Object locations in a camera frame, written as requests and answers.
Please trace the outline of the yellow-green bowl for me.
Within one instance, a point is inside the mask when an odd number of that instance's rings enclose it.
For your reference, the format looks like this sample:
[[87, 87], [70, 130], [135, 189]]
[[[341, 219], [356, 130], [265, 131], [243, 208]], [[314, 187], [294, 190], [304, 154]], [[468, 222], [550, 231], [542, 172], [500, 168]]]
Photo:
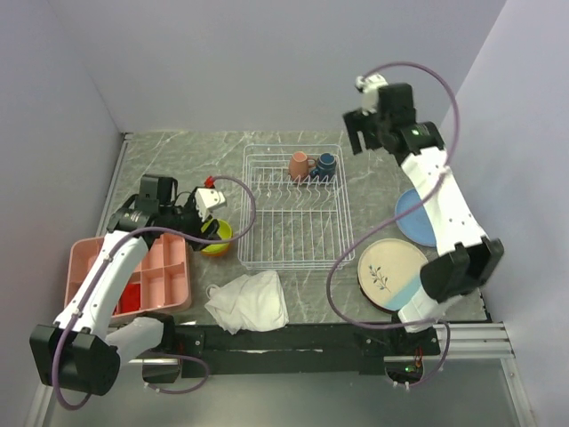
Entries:
[[231, 226], [224, 220], [218, 219], [220, 223], [219, 235], [221, 240], [227, 240], [233, 237], [233, 230]]

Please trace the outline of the dark blue ceramic mug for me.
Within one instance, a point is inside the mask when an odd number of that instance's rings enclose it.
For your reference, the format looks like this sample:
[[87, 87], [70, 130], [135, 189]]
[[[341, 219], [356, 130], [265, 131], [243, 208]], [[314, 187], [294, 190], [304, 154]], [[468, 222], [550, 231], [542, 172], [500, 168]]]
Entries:
[[316, 166], [312, 169], [309, 176], [320, 181], [330, 181], [336, 172], [336, 157], [328, 152], [319, 156]]

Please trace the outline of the pink printed ceramic mug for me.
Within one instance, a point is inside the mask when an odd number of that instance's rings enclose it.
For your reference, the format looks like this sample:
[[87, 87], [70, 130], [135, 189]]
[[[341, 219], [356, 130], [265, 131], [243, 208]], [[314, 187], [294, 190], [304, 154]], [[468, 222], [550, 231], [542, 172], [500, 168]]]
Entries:
[[310, 170], [316, 166], [317, 161], [304, 151], [296, 151], [292, 154], [288, 171], [293, 181], [301, 181], [309, 176]]

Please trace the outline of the beige blue leaf plate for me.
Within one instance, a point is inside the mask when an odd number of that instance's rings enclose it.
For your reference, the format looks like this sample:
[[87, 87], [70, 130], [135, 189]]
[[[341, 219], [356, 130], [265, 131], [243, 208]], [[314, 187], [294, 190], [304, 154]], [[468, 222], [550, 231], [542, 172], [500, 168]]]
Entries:
[[402, 309], [419, 289], [421, 267], [427, 262], [427, 257], [416, 246], [401, 239], [385, 238], [362, 252], [357, 282], [365, 287], [388, 288]]

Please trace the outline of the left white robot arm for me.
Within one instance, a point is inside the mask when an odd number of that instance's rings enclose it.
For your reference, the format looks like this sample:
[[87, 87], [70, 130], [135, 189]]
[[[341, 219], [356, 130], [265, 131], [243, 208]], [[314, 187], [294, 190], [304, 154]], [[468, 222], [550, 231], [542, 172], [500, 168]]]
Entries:
[[227, 201], [209, 182], [176, 205], [178, 182], [146, 174], [138, 193], [111, 215], [103, 245], [82, 285], [50, 325], [38, 325], [29, 343], [43, 384], [62, 390], [105, 395], [121, 365], [152, 351], [172, 355], [178, 336], [172, 316], [149, 311], [113, 333], [108, 326], [135, 268], [167, 230], [188, 236], [200, 250], [213, 240], [219, 223], [212, 213]]

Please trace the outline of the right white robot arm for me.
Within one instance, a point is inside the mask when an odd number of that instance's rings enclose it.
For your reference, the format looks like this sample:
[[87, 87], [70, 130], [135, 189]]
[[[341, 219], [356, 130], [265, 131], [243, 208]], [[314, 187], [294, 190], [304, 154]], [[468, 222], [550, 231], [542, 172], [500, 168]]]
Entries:
[[436, 240], [437, 258], [413, 279], [418, 288], [397, 311], [402, 324], [389, 333], [391, 348], [409, 354], [419, 346], [421, 331], [486, 284], [504, 246], [487, 236], [470, 211], [437, 126], [417, 121], [412, 87], [390, 84], [379, 74], [358, 77], [355, 87], [362, 104], [343, 116], [353, 152], [383, 148], [395, 158], [417, 191]]

